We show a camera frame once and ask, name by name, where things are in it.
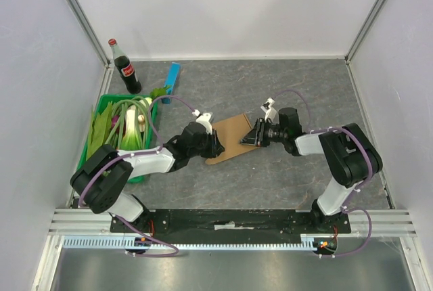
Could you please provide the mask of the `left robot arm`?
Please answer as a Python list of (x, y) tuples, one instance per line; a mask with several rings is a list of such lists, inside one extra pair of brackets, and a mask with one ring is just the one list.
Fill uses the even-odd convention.
[(78, 202), (88, 206), (93, 213), (110, 213), (124, 219), (132, 231), (141, 232), (149, 222), (148, 209), (138, 198), (123, 192), (130, 179), (175, 172), (193, 157), (211, 159), (224, 151), (215, 129), (208, 132), (200, 123), (191, 122), (160, 150), (128, 152), (115, 150), (110, 145), (101, 146), (73, 174), (70, 185), (80, 196)]

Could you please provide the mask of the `brown cardboard box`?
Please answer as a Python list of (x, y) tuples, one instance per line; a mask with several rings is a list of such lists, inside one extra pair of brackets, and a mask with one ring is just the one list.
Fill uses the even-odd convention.
[(253, 145), (240, 143), (241, 139), (252, 130), (252, 125), (245, 113), (220, 120), (214, 123), (212, 128), (216, 130), (225, 151), (216, 158), (207, 159), (205, 161), (207, 165), (215, 165), (257, 149)]

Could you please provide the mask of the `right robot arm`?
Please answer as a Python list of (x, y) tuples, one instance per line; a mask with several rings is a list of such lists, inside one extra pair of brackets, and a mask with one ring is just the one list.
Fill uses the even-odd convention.
[(326, 232), (347, 211), (346, 203), (352, 193), (359, 192), (364, 183), (382, 170), (382, 159), (356, 123), (307, 133), (295, 108), (280, 109), (278, 119), (274, 123), (269, 118), (258, 118), (240, 143), (258, 148), (281, 143), (293, 156), (325, 157), (332, 178), (314, 200), (309, 221), (315, 231)]

